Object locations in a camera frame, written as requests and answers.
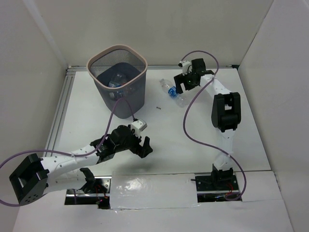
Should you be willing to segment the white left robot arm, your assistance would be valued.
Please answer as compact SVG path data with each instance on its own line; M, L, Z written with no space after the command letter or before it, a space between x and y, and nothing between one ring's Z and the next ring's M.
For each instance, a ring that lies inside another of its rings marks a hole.
M153 151L150 138L142 139L137 133L132 125L120 125L68 156L28 155L9 177L19 205L30 204L50 192L64 189L106 193L106 187L95 178L90 166L111 160L116 153L126 150L145 158Z

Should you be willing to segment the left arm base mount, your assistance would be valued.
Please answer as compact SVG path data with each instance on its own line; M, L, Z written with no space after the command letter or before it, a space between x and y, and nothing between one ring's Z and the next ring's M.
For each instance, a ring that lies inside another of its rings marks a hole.
M86 183L78 189L68 189L64 205L96 205L110 209L111 176L94 176L89 168L81 168Z

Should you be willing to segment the green label water bottle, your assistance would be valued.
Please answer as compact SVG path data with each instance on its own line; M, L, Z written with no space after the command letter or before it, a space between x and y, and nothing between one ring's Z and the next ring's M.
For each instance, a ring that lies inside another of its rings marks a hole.
M110 81L118 82L121 85L124 85L124 84L126 84L128 82L128 78L127 78L127 76L124 73L116 72L116 73L114 73L112 75Z

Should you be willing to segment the blue label bottle blue cap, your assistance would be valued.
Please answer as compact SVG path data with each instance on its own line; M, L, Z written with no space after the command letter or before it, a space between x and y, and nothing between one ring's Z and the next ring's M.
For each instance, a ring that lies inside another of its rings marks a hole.
M108 84L108 87L111 87L111 88L116 88L116 87L121 87L122 85L118 82L113 82L113 81L110 81L109 84Z

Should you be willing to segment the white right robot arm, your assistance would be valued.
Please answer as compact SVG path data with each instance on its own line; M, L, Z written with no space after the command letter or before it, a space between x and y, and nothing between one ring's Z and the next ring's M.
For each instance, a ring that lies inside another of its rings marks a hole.
M206 91L212 99L211 122L218 132L219 153L216 156L211 172L211 185L215 189L222 189L233 177L232 159L233 136L241 122L240 94L228 90L214 75L206 69L202 58L192 61L181 60L178 64L182 73L174 77L176 92L183 93L197 86L206 84Z

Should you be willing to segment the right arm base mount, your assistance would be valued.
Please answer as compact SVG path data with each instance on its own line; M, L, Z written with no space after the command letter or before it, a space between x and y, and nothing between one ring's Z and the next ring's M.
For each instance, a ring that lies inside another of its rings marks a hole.
M198 174L191 179L197 190L198 203L240 201L240 189L232 168L222 171L212 168L209 174Z

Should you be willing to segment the clear bottle white cap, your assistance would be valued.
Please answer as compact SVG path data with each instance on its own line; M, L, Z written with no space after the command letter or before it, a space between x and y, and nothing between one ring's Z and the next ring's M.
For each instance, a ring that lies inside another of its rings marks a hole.
M136 88L135 87L131 87L131 86L128 86L128 87L116 87L115 88L115 91L111 91L109 93L109 96L110 98L113 100L113 101L116 101L118 99L121 99L121 98L126 98L132 94L134 94L136 91Z

